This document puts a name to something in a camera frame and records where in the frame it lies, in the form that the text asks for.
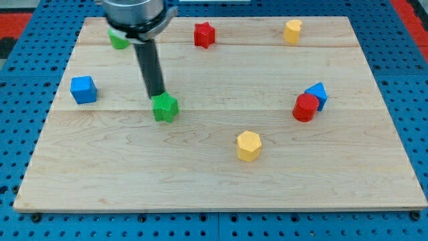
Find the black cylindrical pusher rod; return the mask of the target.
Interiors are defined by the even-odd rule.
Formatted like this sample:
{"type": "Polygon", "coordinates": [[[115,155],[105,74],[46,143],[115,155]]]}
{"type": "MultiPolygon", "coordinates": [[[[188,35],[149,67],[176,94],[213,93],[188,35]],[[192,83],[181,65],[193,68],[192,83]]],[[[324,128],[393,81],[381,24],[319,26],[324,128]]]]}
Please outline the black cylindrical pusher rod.
{"type": "Polygon", "coordinates": [[[161,95],[165,92],[165,84],[155,40],[150,39],[143,44],[134,44],[134,50],[148,97],[161,95]]]}

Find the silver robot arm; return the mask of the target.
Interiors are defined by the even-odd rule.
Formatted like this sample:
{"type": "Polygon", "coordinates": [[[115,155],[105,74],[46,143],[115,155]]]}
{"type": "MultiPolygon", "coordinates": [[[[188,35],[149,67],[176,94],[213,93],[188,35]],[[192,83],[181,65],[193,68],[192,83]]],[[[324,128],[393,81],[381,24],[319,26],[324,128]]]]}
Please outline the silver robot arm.
{"type": "Polygon", "coordinates": [[[134,46],[149,98],[165,92],[155,37],[179,14],[164,0],[102,0],[105,18],[113,33],[134,46]]]}

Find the green block behind arm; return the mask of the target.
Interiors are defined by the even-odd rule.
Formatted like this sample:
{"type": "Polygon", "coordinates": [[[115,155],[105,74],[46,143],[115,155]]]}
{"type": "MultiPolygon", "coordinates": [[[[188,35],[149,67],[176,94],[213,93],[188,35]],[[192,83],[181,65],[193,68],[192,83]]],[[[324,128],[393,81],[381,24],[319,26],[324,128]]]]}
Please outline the green block behind arm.
{"type": "Polygon", "coordinates": [[[114,49],[123,50],[123,49],[126,49],[130,45],[130,42],[128,40],[119,38],[113,32],[112,29],[108,30],[108,36],[110,39],[110,43],[114,49]]]}

